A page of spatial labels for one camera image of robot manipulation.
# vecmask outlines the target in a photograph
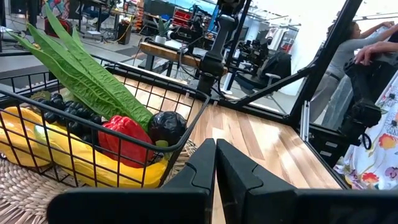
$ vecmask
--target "long green leaves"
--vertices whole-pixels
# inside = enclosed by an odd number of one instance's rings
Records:
[[[114,115],[128,116],[145,130],[152,113],[130,91],[84,51],[76,29],[73,35],[62,27],[45,6],[48,20],[65,47],[28,25],[30,33],[41,50],[24,39],[11,34],[27,50],[31,51],[77,98],[92,110],[110,119]]]
[[[85,97],[81,98],[80,100],[83,101],[84,104],[92,108],[96,113],[119,113],[120,109],[115,108],[112,100],[109,99],[106,93],[104,91],[98,91],[96,85],[93,84],[90,79],[85,78],[84,75],[82,76],[78,72],[71,72],[76,70],[67,63],[64,63],[63,67],[60,66],[60,64],[54,58],[44,53],[43,51],[36,49],[29,41],[15,34],[10,35],[18,40],[18,42],[21,43],[23,47],[32,52],[32,54],[35,55],[37,59],[39,59],[74,95],[84,95]]]
[[[49,6],[45,7],[47,18],[59,38],[63,41],[65,46],[73,56],[80,62],[90,73],[96,78],[104,88],[107,88],[117,100],[123,103],[124,114],[137,121],[145,130],[147,124],[152,117],[152,113],[146,109],[145,106],[134,98],[130,91],[112,76],[104,67],[96,62],[91,55],[83,50],[74,40],[73,37],[62,27],[58,19],[52,14]]]

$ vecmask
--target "eggplant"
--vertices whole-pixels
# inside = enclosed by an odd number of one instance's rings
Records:
[[[168,146],[177,144],[186,130],[187,121],[174,111],[157,113],[151,117],[148,124],[148,135],[152,141],[165,141]]]

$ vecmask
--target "woman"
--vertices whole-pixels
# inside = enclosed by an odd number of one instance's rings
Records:
[[[372,33],[379,28],[386,26],[389,29],[379,34],[376,37],[368,38]],[[398,31],[398,25],[393,22],[383,22],[375,27],[370,28],[361,34],[359,25],[352,22],[345,30],[344,41],[337,48],[329,67],[327,68],[317,90],[311,100],[310,107],[310,122],[314,122],[322,114],[322,111],[327,106],[331,96],[337,89],[340,80],[345,76],[344,64],[354,57],[354,51],[361,49],[367,45],[375,44],[390,37],[393,33]]]

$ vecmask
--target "person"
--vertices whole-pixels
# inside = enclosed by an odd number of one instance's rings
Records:
[[[362,48],[354,58],[356,64],[370,65],[371,56],[379,53],[398,53],[398,43],[377,42]],[[376,101],[384,113],[377,126],[366,130],[372,148],[351,145],[334,170],[344,175],[352,189],[398,189],[398,72]]]
[[[389,29],[378,36],[367,38],[379,28],[386,26]],[[333,25],[329,27],[328,33],[332,30]],[[383,22],[361,33],[361,29],[356,22],[351,22],[344,32],[342,43],[337,48],[325,74],[322,77],[315,94],[311,99],[310,122],[315,122],[326,108],[329,100],[338,87],[340,80],[345,76],[344,64],[354,57],[354,51],[361,49],[367,45],[375,44],[390,37],[398,31],[398,25],[393,22]]]
[[[356,64],[370,65],[371,55],[377,53],[398,52],[398,43],[394,42],[377,42],[361,49],[355,56]]]

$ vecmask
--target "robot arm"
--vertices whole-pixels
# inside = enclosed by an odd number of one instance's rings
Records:
[[[234,16],[242,10],[244,2],[245,0],[218,0],[217,5],[221,14]]]

